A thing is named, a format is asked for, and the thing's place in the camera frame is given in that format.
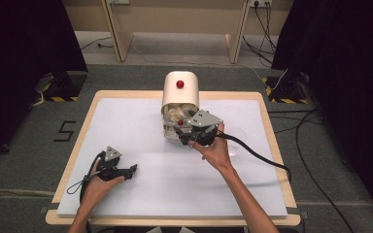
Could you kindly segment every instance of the power outlet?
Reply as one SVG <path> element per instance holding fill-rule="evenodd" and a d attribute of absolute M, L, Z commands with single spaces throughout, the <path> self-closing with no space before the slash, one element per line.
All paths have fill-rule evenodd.
<path fill-rule="evenodd" d="M 251 0 L 251 7 L 255 7 L 255 1 L 256 0 Z M 272 0 L 257 0 L 257 1 L 258 1 L 259 8 L 266 8 L 268 3 L 270 7 L 272 5 Z"/>

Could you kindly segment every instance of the black curtain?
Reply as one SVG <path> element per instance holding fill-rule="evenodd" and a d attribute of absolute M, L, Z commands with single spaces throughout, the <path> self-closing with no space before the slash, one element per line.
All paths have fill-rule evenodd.
<path fill-rule="evenodd" d="M 45 74 L 87 71 L 62 1 L 0 1 L 0 145 L 10 140 Z"/>
<path fill-rule="evenodd" d="M 295 0 L 272 67 L 310 75 L 334 142 L 373 198 L 373 4 Z"/>

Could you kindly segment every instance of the black cable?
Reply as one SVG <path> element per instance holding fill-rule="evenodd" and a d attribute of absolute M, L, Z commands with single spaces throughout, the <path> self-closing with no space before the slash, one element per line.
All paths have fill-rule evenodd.
<path fill-rule="evenodd" d="M 265 42 L 265 35 L 264 35 L 264 37 L 262 38 L 261 45 L 259 46 L 259 49 L 260 49 L 260 50 L 262 50 L 262 46 L 263 46 L 263 43 L 264 43 L 264 42 Z M 265 65 L 265 64 L 261 61 L 260 57 L 259 57 L 259 62 L 260 62 L 263 66 L 268 67 L 268 68 L 271 68 L 270 66 Z"/>
<path fill-rule="evenodd" d="M 231 136 L 231 135 L 228 135 L 228 134 L 225 134 L 225 133 L 221 132 L 220 134 L 217 134 L 216 137 L 224 138 L 224 139 L 227 139 L 227 140 L 232 140 L 235 143 L 241 145 L 241 147 L 243 147 L 244 149 L 246 149 L 248 152 L 250 152 L 253 156 L 255 156 L 256 158 L 260 159 L 261 161 L 266 162 L 266 163 L 268 163 L 268 164 L 270 164 L 272 166 L 275 166 L 275 167 L 282 168 L 282 169 L 286 170 L 287 171 L 287 175 L 288 175 L 288 180 L 289 180 L 289 182 L 291 182 L 292 175 L 291 175 L 289 167 L 287 167 L 285 165 L 282 165 L 282 164 L 279 164 L 279 163 L 276 163 L 276 162 L 273 162 L 273 161 L 268 160 L 267 158 L 259 155 L 258 153 L 256 153 L 255 151 L 253 151 L 250 147 L 248 147 L 247 144 L 245 144 L 241 140 L 235 138 L 234 136 Z"/>
<path fill-rule="evenodd" d="M 275 52 L 275 49 L 277 48 L 271 39 L 271 34 L 269 33 L 269 23 L 271 21 L 271 3 L 266 2 L 266 31 L 267 31 L 267 37 L 269 38 L 269 45 L 271 46 L 271 50 Z"/>
<path fill-rule="evenodd" d="M 313 118 L 317 118 L 318 116 L 311 117 L 309 119 L 306 119 L 305 122 L 313 123 L 313 124 L 324 124 L 321 122 L 315 122 L 311 121 Z M 284 118 L 284 119 L 293 119 L 293 120 L 302 120 L 301 118 L 295 118 L 295 117 L 288 117 L 288 116 L 270 116 L 270 118 Z"/>
<path fill-rule="evenodd" d="M 92 229 L 90 229 L 89 220 L 86 221 L 85 228 L 86 228 L 86 233 L 92 233 Z"/>
<path fill-rule="evenodd" d="M 296 129 L 296 126 L 293 126 L 291 128 L 287 128 L 287 129 L 282 129 L 282 130 L 279 130 L 279 131 L 274 131 L 274 133 L 279 134 L 279 133 L 282 133 L 282 132 L 290 131 L 292 129 Z"/>
<path fill-rule="evenodd" d="M 86 47 L 92 45 L 93 43 L 97 42 L 97 41 L 102 41 L 102 40 L 107 40 L 107 39 L 111 39 L 112 37 L 105 37 L 105 38 L 101 38 L 101 39 L 96 39 L 94 41 L 92 41 L 91 43 L 87 44 L 86 46 L 82 47 L 81 50 L 85 49 Z"/>
<path fill-rule="evenodd" d="M 305 219 L 301 219 L 302 233 L 305 233 Z"/>
<path fill-rule="evenodd" d="M 250 50 L 255 53 L 256 55 L 259 56 L 259 59 L 262 58 L 264 59 L 265 61 L 267 61 L 268 63 L 271 63 L 272 64 L 272 61 L 268 58 L 266 58 L 264 55 L 262 55 L 261 53 L 261 50 L 255 48 L 254 46 L 250 45 L 250 43 L 247 42 L 247 40 L 245 39 L 245 37 L 243 37 L 244 39 L 244 42 L 247 44 L 247 46 L 250 48 Z"/>
<path fill-rule="evenodd" d="M 261 27 L 262 27 L 262 30 L 263 30 L 263 32 L 264 32 L 264 40 L 265 40 L 265 38 L 266 38 L 266 40 L 270 43 L 270 45 L 271 46 L 273 46 L 274 48 L 275 48 L 275 45 L 274 45 L 274 43 L 272 42 L 272 40 L 271 40 L 271 37 L 270 37 L 270 35 L 269 35 L 269 20 L 270 20 L 270 12 L 269 12 L 269 10 L 270 10 L 270 8 L 268 8 L 268 5 L 267 5 L 267 29 L 268 29 L 268 31 L 267 31 L 267 29 L 265 29 L 265 27 L 264 27 L 264 25 L 263 25 L 263 22 L 262 22 L 262 20 L 261 20 L 261 18 L 260 18 L 260 16 L 259 16 L 259 14 L 258 14 L 258 11 L 257 11 L 257 5 L 255 6 L 255 14 L 256 14 L 256 17 L 258 18 L 258 20 L 259 20 L 259 23 L 261 24 Z"/>
<path fill-rule="evenodd" d="M 274 54 L 274 52 L 271 52 L 271 51 L 267 51 L 267 50 L 259 50 L 258 48 L 256 48 L 255 46 L 251 45 L 247 39 L 245 38 L 245 36 L 242 37 L 242 39 L 244 39 L 245 43 L 248 45 L 248 47 L 251 49 L 251 50 L 255 50 L 256 52 L 263 52 L 263 53 L 268 53 L 268 54 Z"/>
<path fill-rule="evenodd" d="M 114 46 L 104 46 L 98 43 L 98 48 L 113 48 Z"/>
<path fill-rule="evenodd" d="M 94 164 L 95 164 L 95 162 L 98 159 L 98 157 L 99 157 L 100 154 L 101 153 L 99 153 L 98 155 L 96 155 L 95 159 L 93 160 L 92 164 L 90 165 L 89 173 L 86 176 L 84 176 L 84 178 L 82 180 L 80 180 L 79 182 L 76 182 L 76 183 L 72 184 L 70 187 L 68 187 L 68 189 L 66 189 L 66 193 L 68 193 L 68 194 L 74 194 L 75 192 L 78 191 L 78 189 L 80 188 L 80 186 L 82 186 L 83 188 L 81 188 L 80 203 L 82 201 L 82 197 L 84 196 L 83 192 L 85 192 L 87 182 L 90 179 L 90 171 L 92 171 L 93 166 L 94 166 Z M 70 189 L 72 187 L 76 186 L 76 185 L 78 185 L 78 187 L 74 191 L 70 191 Z"/>
<path fill-rule="evenodd" d="M 314 178 L 313 174 L 311 173 L 310 169 L 307 166 L 307 163 L 304 160 L 304 156 L 303 156 L 303 154 L 301 152 L 301 149 L 300 149 L 300 146 L 299 146 L 299 140 L 298 140 L 299 128 L 300 128 L 301 124 L 305 121 L 305 119 L 308 117 L 308 115 L 310 115 L 314 111 L 315 110 L 313 110 L 310 113 L 306 114 L 304 116 L 304 118 L 302 118 L 302 120 L 299 122 L 299 124 L 296 127 L 296 131 L 295 131 L 296 149 L 298 150 L 299 157 L 301 158 L 301 161 L 302 161 L 302 163 L 303 163 L 303 165 L 304 165 L 304 167 L 305 167 L 308 175 L 310 176 L 311 180 L 314 182 L 314 184 L 317 186 L 317 188 L 320 190 L 320 192 L 325 196 L 325 198 L 328 200 L 328 202 L 332 205 L 332 207 L 335 209 L 335 211 L 338 213 L 338 215 L 344 220 L 344 222 L 347 225 L 347 227 L 350 230 L 350 232 L 354 233 L 354 230 L 351 227 L 351 225 L 348 223 L 347 219 L 344 217 L 344 215 L 341 213 L 341 211 L 338 209 L 338 207 L 334 204 L 334 202 L 329 198 L 329 196 L 323 191 L 323 189 L 321 188 L 321 186 L 318 184 L 318 182 Z"/>

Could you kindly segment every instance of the metal bracket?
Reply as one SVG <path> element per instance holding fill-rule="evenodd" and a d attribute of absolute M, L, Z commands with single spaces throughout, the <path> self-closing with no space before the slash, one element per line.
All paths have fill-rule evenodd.
<path fill-rule="evenodd" d="M 110 146 L 108 146 L 106 154 L 105 154 L 105 161 L 110 161 L 110 160 L 113 160 L 113 159 L 121 157 L 121 156 L 122 156 L 121 152 L 119 152 L 119 151 L 111 148 Z"/>
<path fill-rule="evenodd" d="M 214 115 L 211 115 L 207 111 L 200 110 L 193 116 L 193 118 L 191 118 L 187 122 L 190 125 L 193 125 L 196 127 L 205 127 L 205 126 L 210 126 L 213 124 L 222 123 L 222 119 Z"/>

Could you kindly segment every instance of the forearm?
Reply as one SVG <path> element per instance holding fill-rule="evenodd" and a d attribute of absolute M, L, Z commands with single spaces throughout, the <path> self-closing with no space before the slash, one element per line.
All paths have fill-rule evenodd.
<path fill-rule="evenodd" d="M 75 216 L 74 222 L 72 222 L 72 225 L 68 230 L 68 233 L 85 232 L 85 226 L 91 211 L 92 208 L 89 206 L 80 206 L 77 210 L 77 215 Z"/>
<path fill-rule="evenodd" d="M 252 233 L 278 232 L 274 222 L 263 211 L 233 167 L 220 171 Z"/>

